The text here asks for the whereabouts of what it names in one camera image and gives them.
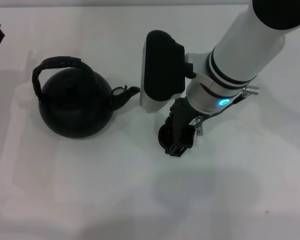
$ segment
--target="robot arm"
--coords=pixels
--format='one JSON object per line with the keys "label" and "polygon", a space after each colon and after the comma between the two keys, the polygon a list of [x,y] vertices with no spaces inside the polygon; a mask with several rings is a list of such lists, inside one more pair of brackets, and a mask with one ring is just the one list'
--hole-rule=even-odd
{"label": "robot arm", "polygon": [[[156,112],[170,99],[176,99],[159,132],[165,152],[180,157],[193,146],[194,118],[200,117],[203,122],[248,95],[257,95],[259,89],[250,86],[250,82],[283,49],[285,35],[298,28],[300,0],[251,0],[247,11],[236,18],[212,52],[183,57],[181,45],[172,38],[169,44],[162,45],[160,37],[151,32],[143,53],[140,105],[146,112]],[[156,43],[148,48],[155,39]],[[163,78],[155,77],[159,75],[158,68],[164,70]],[[181,98],[185,77],[192,81],[186,98]],[[181,87],[173,89],[175,84]],[[152,92],[149,86],[155,86]],[[156,96],[167,92],[165,98]]]}

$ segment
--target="black kettle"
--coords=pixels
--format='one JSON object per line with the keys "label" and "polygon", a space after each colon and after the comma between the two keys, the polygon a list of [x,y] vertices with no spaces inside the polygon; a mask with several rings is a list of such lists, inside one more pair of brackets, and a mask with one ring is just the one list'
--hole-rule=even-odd
{"label": "black kettle", "polygon": [[[64,69],[41,89],[39,75],[45,69]],[[103,129],[113,112],[140,92],[139,87],[111,89],[108,82],[81,59],[57,56],[44,60],[32,73],[33,89],[43,121],[55,133],[85,138]]]}

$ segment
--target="kettle spout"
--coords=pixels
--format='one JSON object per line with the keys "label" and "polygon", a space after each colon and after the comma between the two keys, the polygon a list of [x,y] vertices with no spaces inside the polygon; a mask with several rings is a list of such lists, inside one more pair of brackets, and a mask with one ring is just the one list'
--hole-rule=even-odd
{"label": "kettle spout", "polygon": [[110,106],[113,111],[122,108],[134,95],[140,93],[140,88],[132,86],[127,89],[127,86],[117,87],[111,91]]}

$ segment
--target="kettle handle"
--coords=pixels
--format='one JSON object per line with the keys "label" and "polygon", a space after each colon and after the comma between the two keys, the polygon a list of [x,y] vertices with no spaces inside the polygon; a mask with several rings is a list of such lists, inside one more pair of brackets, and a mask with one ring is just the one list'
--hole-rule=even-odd
{"label": "kettle handle", "polygon": [[35,95],[39,100],[43,100],[43,94],[41,90],[41,84],[39,82],[39,75],[42,70],[45,69],[63,69],[63,68],[79,68],[85,70],[92,77],[96,89],[100,88],[100,84],[95,72],[87,64],[81,61],[80,58],[71,57],[71,56],[56,56],[50,57],[44,60],[39,66],[37,66],[32,72],[32,84]]}

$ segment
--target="white table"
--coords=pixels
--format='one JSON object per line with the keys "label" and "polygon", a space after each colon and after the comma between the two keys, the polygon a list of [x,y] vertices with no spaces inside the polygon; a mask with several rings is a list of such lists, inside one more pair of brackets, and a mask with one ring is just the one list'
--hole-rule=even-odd
{"label": "white table", "polygon": [[73,140],[43,123],[32,89],[55,56],[139,86],[148,32],[205,53],[245,8],[0,8],[0,240],[300,240],[300,29],[255,80],[261,94],[207,121],[180,159],[157,140],[172,102],[148,114],[135,96]]}

